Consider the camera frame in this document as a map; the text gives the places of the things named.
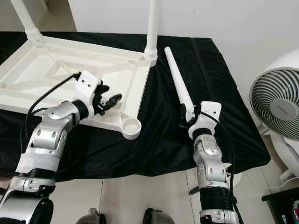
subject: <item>white wall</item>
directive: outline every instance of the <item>white wall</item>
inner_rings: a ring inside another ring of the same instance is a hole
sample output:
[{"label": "white wall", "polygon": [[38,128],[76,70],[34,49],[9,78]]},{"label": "white wall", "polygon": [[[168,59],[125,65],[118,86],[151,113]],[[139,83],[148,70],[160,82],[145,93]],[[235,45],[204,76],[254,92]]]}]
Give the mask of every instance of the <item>white wall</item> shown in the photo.
[{"label": "white wall", "polygon": [[[298,0],[160,0],[160,34],[211,37],[249,108],[253,80],[299,48]],[[77,31],[147,31],[149,0],[69,0]]]},{"label": "white wall", "polygon": [[[24,3],[33,22],[37,24],[46,12],[43,0],[24,0]],[[10,0],[0,0],[0,31],[24,31]]]}]

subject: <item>white plastic tube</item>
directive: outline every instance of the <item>white plastic tube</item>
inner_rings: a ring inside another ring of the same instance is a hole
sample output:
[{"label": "white plastic tube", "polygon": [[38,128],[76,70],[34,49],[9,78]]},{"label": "white plastic tube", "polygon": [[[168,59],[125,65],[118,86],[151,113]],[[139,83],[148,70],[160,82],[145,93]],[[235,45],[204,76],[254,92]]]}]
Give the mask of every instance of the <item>white plastic tube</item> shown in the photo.
[{"label": "white plastic tube", "polygon": [[11,0],[11,3],[13,4],[14,9],[25,28],[25,33],[27,34],[28,39],[39,42],[41,40],[42,34],[33,23],[23,0]]},{"label": "white plastic tube", "polygon": [[144,56],[152,60],[151,67],[157,63],[157,37],[159,27],[159,0],[150,0],[149,24]]},{"label": "white plastic tube", "polygon": [[178,65],[177,65],[176,61],[174,60],[173,54],[169,47],[165,48],[165,54],[167,57],[167,61],[168,61],[170,70],[171,70],[174,84],[177,89],[179,101],[181,104],[185,104],[186,110],[187,110],[186,120],[189,121],[189,120],[191,120],[191,118],[193,116],[194,105],[192,103],[192,100],[190,98],[188,90],[185,86],[185,83],[182,79],[181,73],[178,70]]}]

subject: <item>black cloth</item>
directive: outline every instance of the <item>black cloth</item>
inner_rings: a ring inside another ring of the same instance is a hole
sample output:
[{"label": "black cloth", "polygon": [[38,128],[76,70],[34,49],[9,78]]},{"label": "black cloth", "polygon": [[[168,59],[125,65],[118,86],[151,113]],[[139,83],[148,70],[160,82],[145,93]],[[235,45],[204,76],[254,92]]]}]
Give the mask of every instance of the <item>black cloth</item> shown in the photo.
[{"label": "black cloth", "polygon": [[[145,35],[46,32],[45,36],[142,52]],[[0,63],[25,41],[24,33],[0,33]],[[159,36],[157,65],[150,69],[138,119],[142,130],[136,140],[121,133],[79,125],[68,136],[58,181],[75,178],[112,178],[131,174],[155,176],[195,167],[192,140],[179,127],[179,100],[164,48],[170,46],[190,96],[222,104],[221,123],[235,144],[236,172],[265,165],[270,156],[245,107],[225,61],[209,38]],[[11,177],[20,157],[19,130],[25,115],[0,111],[0,176]],[[40,122],[33,118],[31,130]],[[231,161],[227,139],[216,127],[224,162]]]}]

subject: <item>white fan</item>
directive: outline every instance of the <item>white fan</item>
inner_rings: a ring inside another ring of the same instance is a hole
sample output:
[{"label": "white fan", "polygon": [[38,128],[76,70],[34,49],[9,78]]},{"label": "white fan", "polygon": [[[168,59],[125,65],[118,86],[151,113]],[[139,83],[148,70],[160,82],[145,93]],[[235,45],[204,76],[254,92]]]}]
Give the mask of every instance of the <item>white fan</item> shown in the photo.
[{"label": "white fan", "polygon": [[272,63],[254,81],[250,103],[256,116],[272,130],[273,146],[288,167],[280,179],[299,176],[299,49]]}]

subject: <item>fan grille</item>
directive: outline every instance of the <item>fan grille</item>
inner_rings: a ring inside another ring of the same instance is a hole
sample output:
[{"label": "fan grille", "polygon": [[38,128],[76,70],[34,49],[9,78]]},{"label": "fan grille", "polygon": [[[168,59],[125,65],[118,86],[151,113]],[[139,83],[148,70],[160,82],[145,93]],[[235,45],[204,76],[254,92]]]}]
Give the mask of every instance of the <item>fan grille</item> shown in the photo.
[{"label": "fan grille", "polygon": [[[250,91],[250,102],[258,118],[273,131],[293,140],[299,140],[298,88],[299,71],[287,69],[261,75]],[[276,102],[285,102],[286,108],[277,107],[286,118],[273,110]],[[292,116],[288,116],[288,108],[292,110]]]}]

